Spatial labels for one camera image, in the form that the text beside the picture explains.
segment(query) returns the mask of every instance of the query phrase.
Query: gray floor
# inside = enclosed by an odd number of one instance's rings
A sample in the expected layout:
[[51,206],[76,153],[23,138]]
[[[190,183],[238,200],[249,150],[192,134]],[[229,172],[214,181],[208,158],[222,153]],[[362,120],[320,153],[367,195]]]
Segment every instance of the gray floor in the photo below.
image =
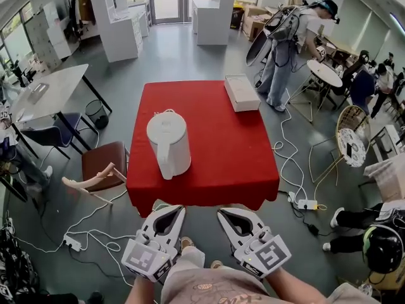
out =
[[[81,51],[77,51],[64,63],[63,67],[88,63],[90,65],[87,71],[88,78],[113,109],[109,125],[101,132],[100,145],[122,140],[127,146],[130,146],[135,117],[145,83],[174,80],[223,80],[227,73],[247,73],[250,80],[253,81],[254,75],[261,69],[261,66],[252,68],[245,66],[244,59],[249,46],[250,43],[243,34],[232,30],[227,47],[198,47],[190,25],[160,25],[151,29],[150,36],[144,40],[144,51],[137,60],[109,64],[100,41],[96,39],[83,47]],[[293,74],[289,90],[297,89],[307,76],[306,67]],[[81,84],[65,111],[84,111],[86,104],[92,99],[94,96],[84,84]],[[338,114],[330,111],[331,105],[327,101],[316,118],[315,124],[311,125],[295,109],[291,107],[289,109],[292,120],[285,123],[285,135],[299,148],[295,159],[304,171],[304,188],[308,198],[312,199],[315,185],[311,182],[308,171],[310,145],[334,134]],[[272,145],[277,141],[282,141],[280,123],[288,115],[274,112],[266,103],[261,105],[260,112]],[[83,131],[82,135],[91,145],[96,144],[96,138],[90,130]],[[315,174],[323,171],[332,161],[328,151],[334,147],[331,142],[324,148],[316,150],[313,162]],[[41,158],[49,151],[47,147],[35,146],[35,148]],[[293,149],[286,146],[281,152],[290,155]],[[42,221],[48,234],[57,243],[62,240],[63,234],[69,226],[100,206],[97,199],[69,193],[66,187],[60,183],[62,176],[81,179],[80,156],[72,149],[68,149],[68,153],[72,157],[70,161],[67,161],[57,151],[52,151],[44,164],[44,166],[53,166],[54,177],[51,187],[46,193],[46,199],[49,202]],[[278,168],[281,169],[284,159],[276,156],[276,161]],[[375,155],[369,153],[367,164],[375,161]],[[322,183],[317,193],[318,202],[327,205],[328,210],[311,212],[306,215],[306,221],[316,224],[324,234],[330,232],[328,223],[338,207],[344,206],[350,210],[360,210],[379,201],[376,186],[365,187],[364,193],[361,193],[357,187],[365,179],[362,177],[363,168],[353,169],[341,163],[339,169],[338,187],[335,187],[335,172],[333,172]],[[286,165],[284,175],[297,183],[301,181],[301,173],[291,163]],[[280,189],[296,191],[297,188],[281,181]],[[120,190],[109,191],[108,194],[112,198]],[[31,203],[22,203],[16,198],[10,198],[8,208],[14,219],[19,238],[45,250],[55,249],[55,245],[45,236],[39,223],[39,215]],[[216,208],[188,208],[182,234],[190,236],[196,245],[206,253],[207,265],[212,260],[219,259],[226,265],[237,268],[234,259],[230,256],[229,242],[216,221],[215,212]],[[332,239],[333,235],[319,238],[312,236],[301,221],[295,218],[284,194],[279,194],[275,202],[266,201],[258,211],[258,215],[265,224],[272,228],[274,233],[281,234],[291,250],[292,258],[284,267],[298,278],[314,285],[325,295],[329,295],[337,286],[336,276],[352,282],[366,278],[368,270],[359,253],[330,255],[322,252],[322,244]],[[98,229],[112,236],[134,235],[141,224],[142,219],[130,204],[128,196],[124,195],[115,201],[113,207],[97,212],[73,231]],[[105,242],[109,241],[105,237],[101,237],[101,239]],[[82,244],[85,243],[84,237],[81,237],[80,240]],[[119,243],[121,248],[126,245],[126,241]],[[41,278],[42,287],[51,293],[71,292],[79,298],[86,299],[93,290],[102,290],[106,303],[123,303],[130,291],[122,279],[104,277],[95,265],[85,265],[73,261],[66,248],[62,248],[56,253],[43,253],[27,244],[22,243],[21,246],[32,256]],[[108,274],[115,276],[120,274],[116,263],[107,251],[93,239],[90,240],[89,249],[86,252],[74,255],[82,261],[97,262]],[[115,254],[115,258],[120,260],[121,253]],[[158,301],[160,291],[161,286],[156,284],[155,292]]]

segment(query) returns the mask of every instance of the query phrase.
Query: trash bin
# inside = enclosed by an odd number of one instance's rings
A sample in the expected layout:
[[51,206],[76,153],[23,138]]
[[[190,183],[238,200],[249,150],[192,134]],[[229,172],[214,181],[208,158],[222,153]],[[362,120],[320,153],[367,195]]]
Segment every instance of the trash bin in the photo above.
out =
[[93,100],[86,106],[85,114],[91,119],[96,129],[103,129],[108,124],[108,116],[100,100]]
[[232,11],[232,19],[230,21],[230,28],[239,29],[240,23],[242,22],[242,17],[245,12],[243,6],[239,4],[234,4],[234,10]]

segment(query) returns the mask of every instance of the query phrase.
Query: kettle lid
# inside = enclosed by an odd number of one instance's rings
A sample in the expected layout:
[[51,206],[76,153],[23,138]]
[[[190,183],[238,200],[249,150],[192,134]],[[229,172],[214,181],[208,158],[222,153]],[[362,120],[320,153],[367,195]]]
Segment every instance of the kettle lid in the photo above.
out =
[[146,127],[146,134],[154,144],[178,142],[185,134],[187,125],[183,117],[174,111],[166,111],[154,116]]

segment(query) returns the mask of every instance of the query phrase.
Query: blue chair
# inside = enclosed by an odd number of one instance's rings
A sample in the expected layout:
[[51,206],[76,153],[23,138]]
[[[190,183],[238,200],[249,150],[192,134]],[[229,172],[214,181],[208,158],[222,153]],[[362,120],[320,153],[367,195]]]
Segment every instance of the blue chair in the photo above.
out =
[[350,87],[350,97],[353,105],[360,107],[367,115],[370,114],[367,106],[367,97],[375,93],[375,81],[368,71],[360,71]]
[[[77,130],[77,126],[81,120],[98,135],[98,131],[86,121],[81,113],[67,113],[64,114],[64,116],[75,130]],[[45,129],[22,129],[21,133],[40,145],[53,146],[68,159],[70,159],[70,157],[60,148],[67,148],[71,145],[73,149],[81,155],[83,154],[81,150],[73,144],[73,134],[60,119],[55,120],[52,126],[46,127]]]

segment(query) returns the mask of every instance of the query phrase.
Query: red tablecloth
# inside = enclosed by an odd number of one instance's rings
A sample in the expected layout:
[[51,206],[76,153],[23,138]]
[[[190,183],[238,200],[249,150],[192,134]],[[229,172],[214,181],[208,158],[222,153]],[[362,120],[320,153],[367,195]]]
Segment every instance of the red tablecloth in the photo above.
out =
[[[191,166],[164,180],[146,135],[155,112],[173,109],[189,135]],[[258,210],[274,201],[278,171],[260,112],[235,113],[223,81],[146,84],[130,150],[127,188],[133,206],[147,217],[157,199],[173,205],[240,203]]]

